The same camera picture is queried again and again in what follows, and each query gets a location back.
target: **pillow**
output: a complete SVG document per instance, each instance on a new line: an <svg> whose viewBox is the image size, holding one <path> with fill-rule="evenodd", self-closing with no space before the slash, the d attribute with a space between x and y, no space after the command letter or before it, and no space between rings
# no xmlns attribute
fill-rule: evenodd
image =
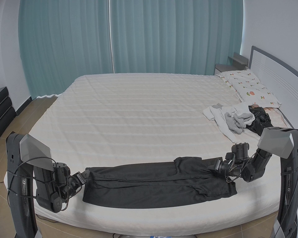
<svg viewBox="0 0 298 238"><path fill-rule="evenodd" d="M267 89L255 74L250 70L226 71L217 74L232 88L241 101L248 105L259 105L260 107L279 108L281 103Z"/></svg>

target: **teal curtain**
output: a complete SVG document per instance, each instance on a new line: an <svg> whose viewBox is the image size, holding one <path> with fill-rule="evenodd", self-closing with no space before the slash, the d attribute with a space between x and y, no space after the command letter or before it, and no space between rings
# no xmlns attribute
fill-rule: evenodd
<svg viewBox="0 0 298 238"><path fill-rule="evenodd" d="M32 98L113 73L108 0L21 0L19 44Z"/></svg>
<svg viewBox="0 0 298 238"><path fill-rule="evenodd" d="M242 0L110 0L115 73L213 75L240 52Z"/></svg>

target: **gray headboard frame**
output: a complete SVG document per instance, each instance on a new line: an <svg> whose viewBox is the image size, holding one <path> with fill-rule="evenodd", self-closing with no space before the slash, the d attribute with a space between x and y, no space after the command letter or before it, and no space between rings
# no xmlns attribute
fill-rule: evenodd
<svg viewBox="0 0 298 238"><path fill-rule="evenodd" d="M253 52L254 51L258 51L261 54L267 56L268 58L274 60L275 62L277 62L278 64L280 64L281 66L283 66L284 68L286 68L287 70L289 70L291 73L293 73L294 75L296 75L298 77L298 71L296 69L294 69L293 67L291 67L287 63L283 62L282 60L278 59L277 57L273 56L272 54L269 54L268 52L266 52L264 50L261 50L260 48L257 48L256 46L252 46L252 50L251 50L251 53L250 53L250 59L249 59L249 66L248 66L249 68L251 68L251 65L252 65L252 58L253 58ZM292 128L294 128L293 125L287 119L287 117L283 114L283 112L280 109L278 109L278 110L282 113L282 115L284 116L286 121L290 124L290 126Z"/></svg>

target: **mattress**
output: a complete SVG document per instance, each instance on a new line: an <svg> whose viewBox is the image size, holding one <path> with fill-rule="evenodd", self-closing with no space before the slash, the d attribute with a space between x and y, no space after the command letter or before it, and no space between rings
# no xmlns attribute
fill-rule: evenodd
<svg viewBox="0 0 298 238"><path fill-rule="evenodd" d="M77 78L44 113L30 135L51 148L52 158L72 174L86 167L168 162L177 157L225 156L232 142L202 113L220 103L239 103L218 76L127 73ZM286 127L268 109L275 126ZM259 136L248 129L236 135L250 144ZM157 209L118 209L82 201L83 190L66 211L51 213L35 201L39 215L73 226L143 236L180 236L236 226L278 210L280 160L270 159L262 178L236 182L238 194L204 203Z"/></svg>

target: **tiled floor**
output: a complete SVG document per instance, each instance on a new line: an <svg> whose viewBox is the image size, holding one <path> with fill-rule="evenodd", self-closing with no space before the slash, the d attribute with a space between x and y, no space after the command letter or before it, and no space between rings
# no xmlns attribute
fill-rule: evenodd
<svg viewBox="0 0 298 238"><path fill-rule="evenodd" d="M11 131L28 133L43 113L52 105L56 97L38 98L32 101L24 111L16 117L0 138L0 181L3 181L7 169L7 156L5 150L5 138ZM7 190L4 184L0 184L0 237L13 238L15 229L7 204ZM198 238L258 238L270 237L274 219L277 213L272 213L260 219L210 233L198 234ZM50 223L36 218L37 225L41 228L43 238L112 238L111 233L94 231L73 227L63 223Z"/></svg>

